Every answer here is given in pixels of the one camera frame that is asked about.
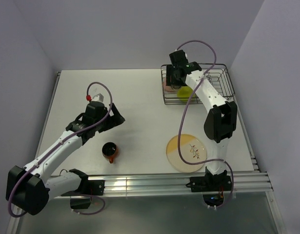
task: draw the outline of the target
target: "white tabletop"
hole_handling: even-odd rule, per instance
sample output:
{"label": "white tabletop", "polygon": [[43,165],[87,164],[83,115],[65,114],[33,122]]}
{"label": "white tabletop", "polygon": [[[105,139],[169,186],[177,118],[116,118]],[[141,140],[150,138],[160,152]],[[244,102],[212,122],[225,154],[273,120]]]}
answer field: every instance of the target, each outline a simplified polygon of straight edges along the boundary
{"label": "white tabletop", "polygon": [[[164,104],[160,69],[62,71],[38,155],[60,137],[78,114],[85,111],[88,103],[86,89],[93,81],[102,82],[111,90],[113,102],[126,121],[107,132],[96,133],[53,175],[57,176],[61,169],[73,168],[89,175],[178,173],[168,162],[165,152],[168,141],[178,133],[184,105]],[[104,95],[104,103],[108,106],[107,92],[98,85],[93,86],[90,94],[98,93]],[[182,132],[196,136],[205,144],[209,154],[212,148],[203,130],[206,116],[203,105],[191,105]],[[120,149],[113,164],[101,153],[103,144],[109,141]],[[239,118],[226,160],[236,172],[254,170]]]}

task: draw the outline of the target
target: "wire basket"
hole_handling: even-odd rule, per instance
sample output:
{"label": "wire basket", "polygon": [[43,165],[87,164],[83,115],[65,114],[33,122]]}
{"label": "wire basket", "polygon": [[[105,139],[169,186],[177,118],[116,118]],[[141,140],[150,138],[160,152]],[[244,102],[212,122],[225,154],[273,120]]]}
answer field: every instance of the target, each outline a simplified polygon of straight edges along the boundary
{"label": "wire basket", "polygon": [[[199,63],[199,65],[203,70],[206,70],[212,64],[211,63]],[[179,98],[177,96],[177,91],[168,92],[168,91],[164,90],[164,82],[166,79],[166,66],[167,66],[167,64],[162,65],[160,68],[161,86],[162,86],[162,91],[163,91],[164,103],[166,105],[186,104],[189,99],[188,97]],[[217,92],[221,96],[223,96],[225,99],[230,100],[234,96],[235,92],[234,92],[233,84],[230,79],[228,68],[225,64],[216,64],[213,67],[213,69],[211,69],[208,72],[208,74],[205,75],[205,77],[215,87]],[[202,102],[198,98],[198,96],[195,95],[195,97],[193,97],[191,99],[190,104],[202,104]]]}

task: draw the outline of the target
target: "white backdrop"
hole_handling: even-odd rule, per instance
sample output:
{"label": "white backdrop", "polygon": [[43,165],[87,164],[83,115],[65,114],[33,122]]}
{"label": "white backdrop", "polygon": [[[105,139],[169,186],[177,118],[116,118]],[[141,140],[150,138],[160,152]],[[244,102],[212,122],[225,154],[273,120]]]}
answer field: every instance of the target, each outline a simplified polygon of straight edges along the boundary
{"label": "white backdrop", "polygon": [[21,13],[0,0],[0,234],[10,219],[8,172],[34,158],[54,81],[53,66]]}
{"label": "white backdrop", "polygon": [[[263,0],[15,0],[58,69],[159,68],[189,39],[230,66]],[[212,62],[205,47],[191,59]]]}
{"label": "white backdrop", "polygon": [[266,0],[231,68],[260,168],[300,233],[300,0]]}

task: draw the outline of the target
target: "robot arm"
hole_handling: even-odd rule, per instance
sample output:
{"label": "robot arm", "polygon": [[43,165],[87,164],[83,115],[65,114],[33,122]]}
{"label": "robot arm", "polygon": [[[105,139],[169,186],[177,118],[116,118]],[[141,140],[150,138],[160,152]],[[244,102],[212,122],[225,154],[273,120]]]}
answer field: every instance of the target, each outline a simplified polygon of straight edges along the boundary
{"label": "robot arm", "polygon": [[[203,71],[195,70],[187,74],[185,83],[194,90],[203,77]],[[211,148],[213,149],[209,153],[208,159],[221,158],[225,160],[229,138],[236,129],[237,106],[222,97],[208,79],[204,79],[202,85],[196,90],[196,95],[208,113],[204,131],[207,137],[212,140]],[[231,119],[232,111],[235,111],[235,121]],[[207,169],[212,175],[219,175],[224,172],[225,164],[220,161],[213,161],[209,163]]]}
{"label": "robot arm", "polygon": [[[236,129],[238,107],[234,101],[228,102],[204,78],[204,71],[196,63],[189,63],[183,50],[175,51],[169,55],[171,65],[167,66],[166,85],[172,87],[189,86],[196,90],[196,95],[207,110],[204,123],[206,136],[211,140],[212,152],[208,152],[208,159],[226,159],[229,138]],[[201,182],[203,189],[200,192],[218,191],[221,187],[231,189],[231,180],[227,176],[225,164],[222,161],[211,161],[207,164],[206,173]]]}
{"label": "robot arm", "polygon": [[[101,94],[95,96],[87,105],[85,113],[80,114],[75,121],[71,122],[66,127],[66,131],[63,132],[60,138],[49,149],[34,161],[26,164],[23,168],[15,166],[9,171],[6,199],[9,200],[15,184],[30,170],[30,174],[27,175],[17,187],[12,198],[12,203],[31,215],[38,214],[49,200],[63,193],[74,191],[76,193],[85,194],[85,191],[88,189],[88,175],[79,170],[72,169],[62,176],[51,179],[49,179],[49,177],[71,153],[84,145],[90,138],[94,137],[96,131],[99,133],[107,131],[125,121],[114,104],[112,105],[112,112],[112,116],[108,115],[108,117],[97,126],[78,133],[63,143],[63,140],[67,136],[98,123],[107,114],[107,109],[103,104],[103,96]],[[61,145],[52,152],[58,143]],[[41,158],[50,152],[51,154],[46,160],[37,164]]]}

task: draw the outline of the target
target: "purple cable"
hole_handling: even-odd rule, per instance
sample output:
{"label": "purple cable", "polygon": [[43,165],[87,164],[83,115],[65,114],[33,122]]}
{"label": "purple cable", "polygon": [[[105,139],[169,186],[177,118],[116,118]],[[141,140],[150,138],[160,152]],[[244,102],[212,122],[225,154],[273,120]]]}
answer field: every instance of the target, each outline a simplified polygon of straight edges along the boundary
{"label": "purple cable", "polygon": [[[206,43],[206,42],[204,42],[202,40],[189,40],[189,41],[186,41],[185,43],[181,44],[176,50],[179,50],[181,47],[183,47],[184,45],[186,45],[188,43],[191,43],[191,42],[199,42],[199,43],[202,43],[202,44],[208,46],[208,48],[210,48],[211,51],[214,54],[214,63],[203,73],[203,75],[205,75],[206,73],[209,72],[210,69],[212,69],[216,65],[216,61],[217,61],[216,52],[215,52],[215,50],[208,43]],[[225,160],[221,159],[221,158],[209,159],[209,160],[205,160],[205,161],[202,161],[202,162],[188,162],[188,161],[186,161],[183,158],[183,156],[181,154],[181,150],[180,150],[180,138],[181,138],[181,132],[182,132],[182,127],[183,127],[183,123],[184,123],[184,118],[185,118],[185,115],[187,113],[187,110],[188,110],[188,107],[189,107],[189,104],[190,104],[190,101],[191,101],[193,95],[195,94],[195,92],[197,91],[197,89],[202,85],[203,81],[204,81],[204,78],[201,79],[201,81],[199,82],[199,84],[193,90],[192,94],[190,95],[190,97],[189,97],[189,99],[188,99],[188,101],[187,101],[187,103],[185,105],[185,108],[184,108],[184,111],[183,111],[183,115],[182,115],[182,118],[181,118],[181,122],[180,122],[179,132],[178,132],[178,153],[179,153],[179,156],[180,156],[181,160],[184,163],[189,164],[189,165],[199,165],[199,164],[203,164],[203,163],[207,163],[207,162],[221,161],[221,162],[224,162],[229,167],[229,170],[230,170],[230,173],[231,173],[232,188],[231,188],[231,191],[230,191],[230,194],[229,194],[229,197],[227,198],[227,200],[223,204],[221,204],[220,206],[218,206],[218,207],[221,207],[224,204],[226,204],[232,198],[232,192],[233,192],[233,188],[234,188],[234,176],[233,176],[232,168],[229,165],[229,163],[226,162]]]}
{"label": "purple cable", "polygon": [[[102,83],[100,83],[100,82],[92,82],[91,84],[89,84],[89,86],[88,86],[88,88],[87,88],[87,95],[89,95],[89,89],[90,89],[90,87],[92,86],[92,85],[94,85],[94,84],[99,84],[99,85],[101,85],[103,88],[105,88],[106,89],[106,91],[108,92],[108,94],[109,94],[109,96],[110,96],[110,108],[108,109],[108,111],[107,111],[107,113],[106,113],[106,115],[100,120],[100,121],[98,121],[97,123],[95,123],[95,124],[93,124],[93,125],[91,125],[91,126],[89,126],[89,127],[86,127],[86,128],[84,128],[84,129],[81,129],[81,130],[79,130],[79,131],[77,131],[77,132],[74,132],[74,133],[72,133],[71,135],[69,135],[69,136],[67,136],[66,138],[64,138],[63,140],[62,140],[62,143],[64,144],[67,140],[69,140],[71,137],[73,137],[73,136],[76,136],[77,134],[79,134],[79,133],[82,133],[82,132],[84,132],[84,131],[87,131],[87,130],[89,130],[89,129],[91,129],[91,128],[94,128],[95,126],[97,126],[98,124],[100,124],[100,123],[102,123],[107,117],[108,117],[108,115],[110,114],[110,112],[111,112],[111,109],[112,109],[112,105],[113,105],[113,99],[112,99],[112,94],[111,94],[111,92],[110,92],[110,90],[104,85],[104,84],[102,84]],[[10,197],[9,197],[9,200],[8,200],[8,212],[9,212],[9,214],[12,216],[12,217],[14,217],[14,218],[19,218],[19,217],[22,217],[23,215],[25,215],[27,212],[25,211],[25,212],[23,212],[22,214],[14,214],[13,212],[12,212],[12,200],[13,200],[13,196],[14,196],[14,194],[15,194],[15,192],[16,192],[16,190],[17,190],[17,188],[18,188],[18,186],[21,184],[21,182],[27,177],[27,175],[28,174],[30,174],[35,168],[37,168],[37,167],[39,167],[39,165],[43,162],[43,161],[45,161],[55,150],[57,150],[60,146],[61,146],[62,144],[61,143],[58,143],[58,144],[56,144],[51,150],[49,150],[49,152],[48,153],[46,153],[37,163],[36,163],[36,165],[34,165],[31,169],[29,169],[18,181],[17,181],[17,183],[15,184],[15,186],[13,187],[13,189],[12,189],[12,191],[11,191],[11,194],[10,194]],[[86,215],[90,215],[90,214],[92,214],[92,215],[94,215],[94,214],[97,214],[97,213],[99,213],[100,211],[102,211],[103,210],[103,208],[101,209],[101,210],[99,210],[98,212],[94,212],[94,213],[86,213]]]}

